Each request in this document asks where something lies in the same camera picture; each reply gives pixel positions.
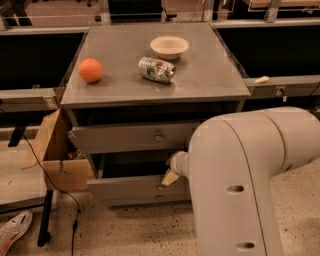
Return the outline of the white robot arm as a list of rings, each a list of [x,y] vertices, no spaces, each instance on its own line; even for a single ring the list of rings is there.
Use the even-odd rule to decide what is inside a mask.
[[[296,107],[220,115],[174,153],[162,183],[189,180],[200,256],[283,256],[270,180],[320,155],[320,121]]]

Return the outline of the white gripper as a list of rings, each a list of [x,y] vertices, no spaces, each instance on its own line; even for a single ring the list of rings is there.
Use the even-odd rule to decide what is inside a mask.
[[[175,152],[170,159],[166,161],[170,166],[161,181],[163,186],[169,186],[179,179],[179,176],[189,176],[188,153],[184,151]]]

